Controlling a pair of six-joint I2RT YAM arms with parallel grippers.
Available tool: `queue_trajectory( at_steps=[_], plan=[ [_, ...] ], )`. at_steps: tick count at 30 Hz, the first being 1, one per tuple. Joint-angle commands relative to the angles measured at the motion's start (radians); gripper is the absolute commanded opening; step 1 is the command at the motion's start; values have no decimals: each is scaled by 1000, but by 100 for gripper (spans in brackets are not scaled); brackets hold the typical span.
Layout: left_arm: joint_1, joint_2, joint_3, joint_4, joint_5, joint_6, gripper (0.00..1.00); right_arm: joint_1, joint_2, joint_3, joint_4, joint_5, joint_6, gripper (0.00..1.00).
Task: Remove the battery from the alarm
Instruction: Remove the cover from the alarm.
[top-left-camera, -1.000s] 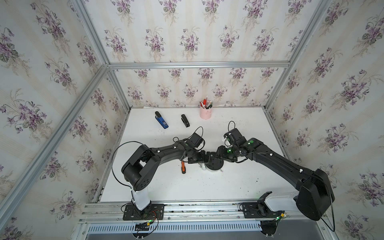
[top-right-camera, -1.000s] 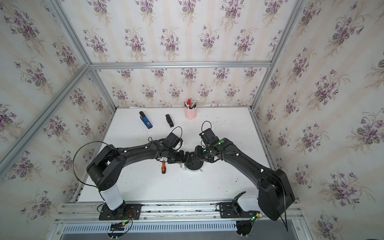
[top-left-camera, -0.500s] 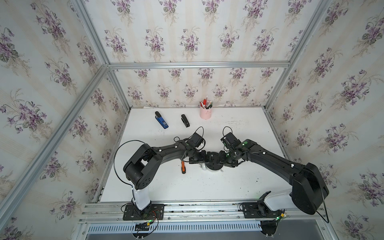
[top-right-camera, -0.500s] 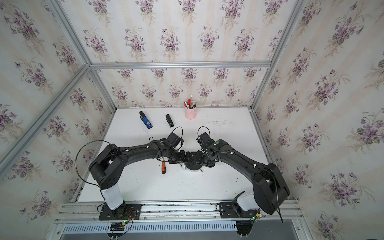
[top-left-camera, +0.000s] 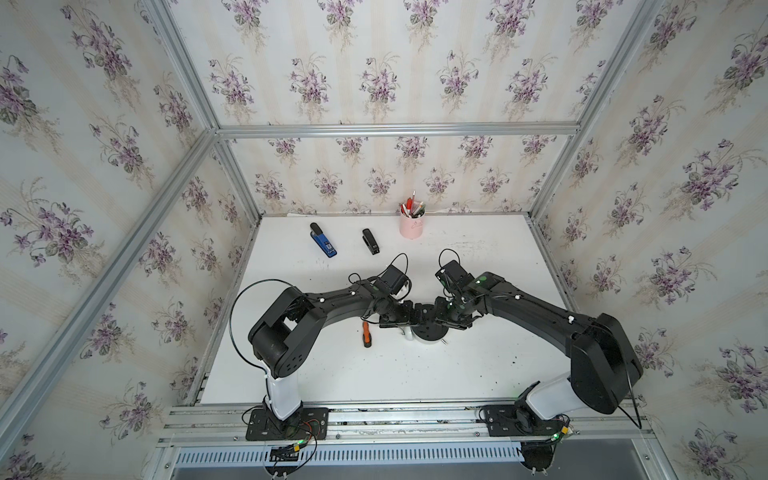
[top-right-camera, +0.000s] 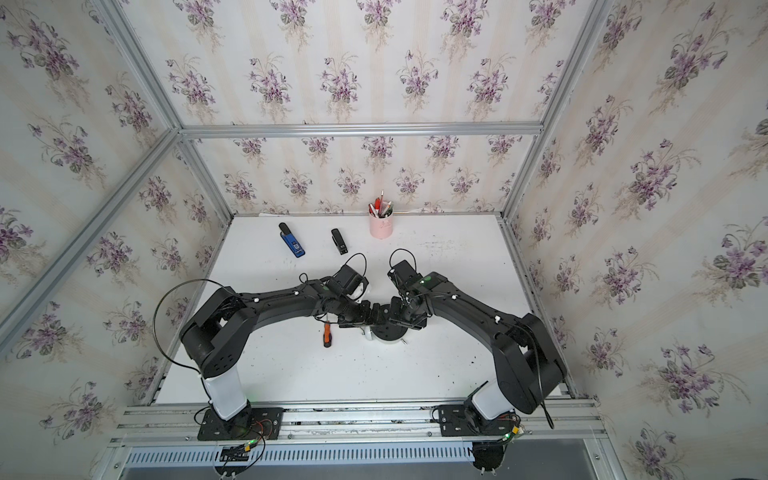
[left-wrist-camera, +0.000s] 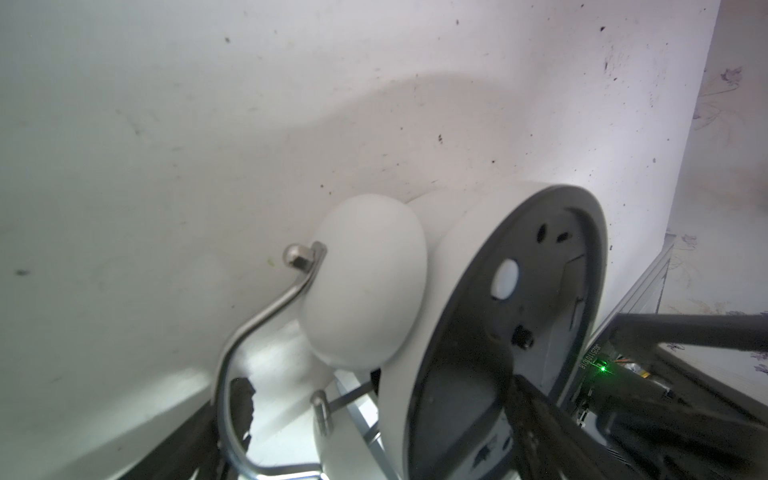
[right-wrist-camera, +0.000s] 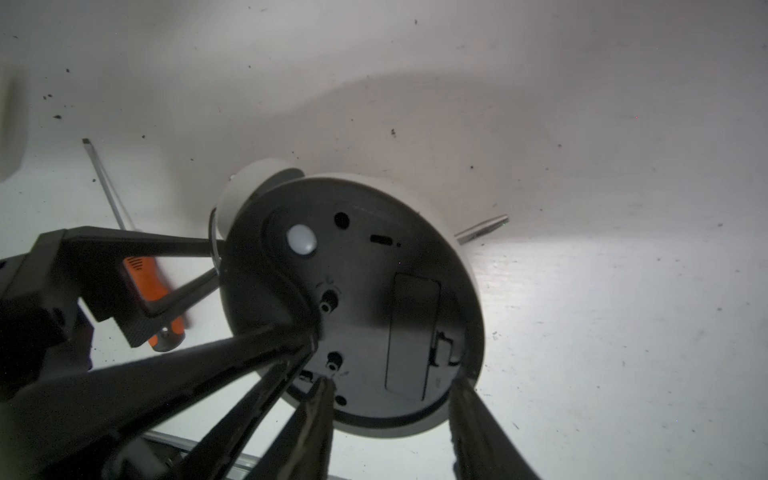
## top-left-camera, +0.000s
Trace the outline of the orange handled screwdriver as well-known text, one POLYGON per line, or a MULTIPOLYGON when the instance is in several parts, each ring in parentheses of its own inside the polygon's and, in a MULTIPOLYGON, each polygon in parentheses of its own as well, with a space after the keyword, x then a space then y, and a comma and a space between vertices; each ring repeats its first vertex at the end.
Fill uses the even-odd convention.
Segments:
POLYGON ((362 322, 362 339, 365 348, 372 346, 372 335, 370 331, 370 323, 368 321, 362 322))

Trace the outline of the white twin-bell alarm clock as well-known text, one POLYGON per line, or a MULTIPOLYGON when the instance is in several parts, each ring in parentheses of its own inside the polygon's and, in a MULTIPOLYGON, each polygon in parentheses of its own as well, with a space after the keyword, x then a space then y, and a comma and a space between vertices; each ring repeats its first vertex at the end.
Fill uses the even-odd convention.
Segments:
POLYGON ((401 330, 407 341, 418 341, 426 345, 443 342, 449 331, 447 327, 434 323, 406 326, 401 330))

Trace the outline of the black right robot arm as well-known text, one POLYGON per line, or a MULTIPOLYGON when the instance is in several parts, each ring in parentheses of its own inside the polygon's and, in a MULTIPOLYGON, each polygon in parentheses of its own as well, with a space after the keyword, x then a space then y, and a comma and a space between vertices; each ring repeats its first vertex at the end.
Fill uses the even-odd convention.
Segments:
POLYGON ((523 409, 528 415, 553 420, 583 408, 610 415, 634 396, 643 367, 615 317, 590 317, 557 307, 494 273, 474 277, 456 262, 440 268, 436 278, 451 296, 436 302, 437 323, 468 329, 491 315, 547 341, 570 360, 567 373, 525 390, 523 409))

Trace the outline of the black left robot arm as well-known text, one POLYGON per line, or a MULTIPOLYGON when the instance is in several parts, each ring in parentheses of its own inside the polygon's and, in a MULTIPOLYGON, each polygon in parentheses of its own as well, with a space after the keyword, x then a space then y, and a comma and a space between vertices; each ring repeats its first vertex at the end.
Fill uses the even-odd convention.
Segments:
POLYGON ((275 282, 284 290, 251 327, 247 340, 257 358, 249 364, 265 373, 265 408, 281 422, 303 407, 296 372, 325 327, 373 315, 387 328, 409 326, 415 319, 412 304, 397 298, 411 286, 410 279, 395 268, 325 293, 305 293, 282 279, 275 282))

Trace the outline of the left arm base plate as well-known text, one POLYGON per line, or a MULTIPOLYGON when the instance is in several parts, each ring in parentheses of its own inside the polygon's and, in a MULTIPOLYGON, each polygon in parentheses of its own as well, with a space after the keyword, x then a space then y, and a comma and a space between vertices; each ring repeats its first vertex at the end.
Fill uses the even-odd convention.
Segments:
POLYGON ((290 417, 280 420, 267 407, 254 408, 246 415, 247 441, 325 440, 329 413, 327 408, 300 407, 290 417))

